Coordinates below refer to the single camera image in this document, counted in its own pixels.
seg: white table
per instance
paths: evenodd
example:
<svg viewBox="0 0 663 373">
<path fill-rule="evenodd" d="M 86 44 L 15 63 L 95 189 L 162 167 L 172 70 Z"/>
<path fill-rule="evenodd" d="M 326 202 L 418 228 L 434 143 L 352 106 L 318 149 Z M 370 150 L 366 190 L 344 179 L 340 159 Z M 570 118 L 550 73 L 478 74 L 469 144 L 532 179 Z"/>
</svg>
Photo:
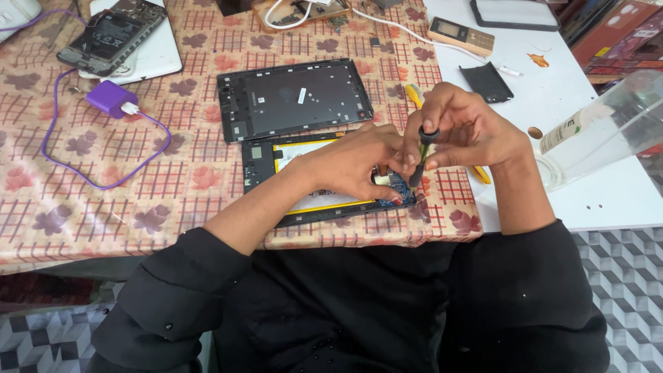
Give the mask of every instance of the white table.
<svg viewBox="0 0 663 373">
<path fill-rule="evenodd" d="M 424 0 L 424 4 L 430 18 L 438 16 L 494 35 L 495 47 L 489 60 L 525 74 L 521 77 L 502 74 L 514 98 L 492 105 L 523 131 L 534 126 L 547 133 L 596 98 L 597 94 L 559 33 L 479 27 L 469 0 Z M 436 46 L 435 51 L 442 79 L 470 90 L 458 66 L 477 67 L 481 63 L 448 48 Z M 543 54 L 550 67 L 537 66 L 527 53 Z M 484 231 L 499 231 L 495 187 L 481 184 L 472 176 L 470 180 Z M 555 190 L 548 198 L 556 216 L 570 230 L 663 225 L 663 198 L 636 157 Z"/>
</svg>

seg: charger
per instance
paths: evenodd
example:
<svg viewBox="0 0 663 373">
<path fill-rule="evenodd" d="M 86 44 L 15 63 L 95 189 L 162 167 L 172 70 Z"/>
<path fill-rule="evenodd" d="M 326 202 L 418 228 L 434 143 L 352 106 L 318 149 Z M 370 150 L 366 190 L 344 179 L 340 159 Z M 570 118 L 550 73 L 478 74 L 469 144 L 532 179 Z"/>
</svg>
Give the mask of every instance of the charger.
<svg viewBox="0 0 663 373">
<path fill-rule="evenodd" d="M 50 139 L 50 135 L 53 132 L 53 129 L 55 128 L 55 123 L 56 120 L 58 119 L 58 85 L 61 81 L 62 78 L 65 76 L 73 73 L 76 71 L 75 68 L 65 71 L 58 75 L 58 77 L 55 79 L 55 84 L 53 85 L 53 119 L 50 122 L 50 126 L 46 130 L 46 135 L 44 136 L 44 140 L 42 141 L 40 150 L 44 158 L 46 158 L 47 161 L 51 161 L 55 163 L 58 166 L 62 166 L 68 170 L 71 170 L 73 173 L 77 174 L 79 177 L 81 177 L 87 184 L 90 184 L 92 187 L 99 189 L 99 190 L 108 190 L 117 187 L 118 185 L 122 185 L 123 183 L 126 183 L 127 180 L 129 180 L 133 175 L 135 175 L 138 171 L 140 171 L 149 161 L 152 161 L 157 155 L 160 155 L 166 148 L 170 145 L 170 140 L 171 140 L 171 135 L 170 131 L 168 128 L 166 128 L 165 125 L 163 125 L 161 122 L 156 120 L 155 118 L 145 114 L 141 113 L 140 109 L 138 108 L 138 97 L 136 94 L 133 92 L 130 92 L 117 84 L 111 82 L 110 80 L 106 80 L 102 83 L 100 83 L 98 86 L 96 86 L 93 90 L 91 90 L 87 95 L 86 95 L 86 100 L 95 108 L 103 111 L 104 113 L 107 113 L 111 117 L 115 119 L 120 119 L 125 114 L 139 114 L 153 122 L 155 122 L 157 125 L 159 125 L 167 134 L 168 138 L 164 142 L 164 145 L 159 149 L 156 153 L 154 153 L 152 156 L 150 156 L 148 159 L 146 159 L 143 163 L 141 163 L 135 170 L 131 171 L 128 173 L 126 176 L 118 180 L 117 182 L 111 184 L 111 185 L 106 185 L 106 186 L 101 186 L 101 185 L 96 185 L 94 182 L 92 182 L 87 176 L 83 175 L 79 170 L 71 167 L 70 165 L 64 164 L 60 161 L 57 161 L 56 159 L 53 159 L 47 151 L 47 145 L 48 145 L 48 139 Z"/>
<path fill-rule="evenodd" d="M 126 103 L 133 105 L 131 109 L 135 108 L 129 114 L 136 114 L 140 112 L 138 110 L 138 96 L 136 96 L 135 93 L 118 86 L 110 80 L 104 80 L 98 86 L 93 88 L 85 96 L 85 99 L 92 106 L 110 115 L 111 117 L 114 117 L 115 119 L 121 119 L 123 116 L 125 116 L 125 114 L 129 113 L 123 110 L 123 105 Z"/>
</svg>

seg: gold feature phone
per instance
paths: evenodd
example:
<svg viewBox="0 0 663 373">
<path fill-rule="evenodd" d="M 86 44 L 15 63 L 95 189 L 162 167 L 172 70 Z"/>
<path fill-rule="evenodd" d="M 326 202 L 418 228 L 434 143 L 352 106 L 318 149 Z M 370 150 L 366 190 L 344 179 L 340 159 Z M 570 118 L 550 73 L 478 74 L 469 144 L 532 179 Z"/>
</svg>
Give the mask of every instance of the gold feature phone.
<svg viewBox="0 0 663 373">
<path fill-rule="evenodd" d="M 426 34 L 433 40 L 459 46 L 482 57 L 490 56 L 495 44 L 493 35 L 439 17 L 433 17 Z"/>
</svg>

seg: clear plastic container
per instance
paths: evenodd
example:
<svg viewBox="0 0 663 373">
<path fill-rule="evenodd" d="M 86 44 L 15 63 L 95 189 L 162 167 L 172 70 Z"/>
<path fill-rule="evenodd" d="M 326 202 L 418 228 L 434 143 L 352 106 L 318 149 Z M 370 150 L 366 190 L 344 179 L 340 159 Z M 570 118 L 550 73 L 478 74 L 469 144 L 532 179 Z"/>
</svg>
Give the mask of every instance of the clear plastic container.
<svg viewBox="0 0 663 373">
<path fill-rule="evenodd" d="M 663 143 L 662 121 L 663 72 L 631 74 L 534 145 L 546 190 Z"/>
</svg>

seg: bottle label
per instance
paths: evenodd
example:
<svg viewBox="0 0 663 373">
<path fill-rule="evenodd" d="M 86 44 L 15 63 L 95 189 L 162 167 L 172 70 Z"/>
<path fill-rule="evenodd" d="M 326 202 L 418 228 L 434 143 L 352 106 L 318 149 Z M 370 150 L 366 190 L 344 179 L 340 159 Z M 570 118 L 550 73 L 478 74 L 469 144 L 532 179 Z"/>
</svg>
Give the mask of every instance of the bottle label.
<svg viewBox="0 0 663 373">
<path fill-rule="evenodd" d="M 580 132 L 582 125 L 580 125 L 580 112 L 578 110 L 572 117 L 562 122 L 562 124 L 555 127 L 552 131 L 548 132 L 541 138 L 539 142 L 539 149 L 541 154 L 546 154 L 552 148 L 564 142 L 564 140 Z"/>
</svg>

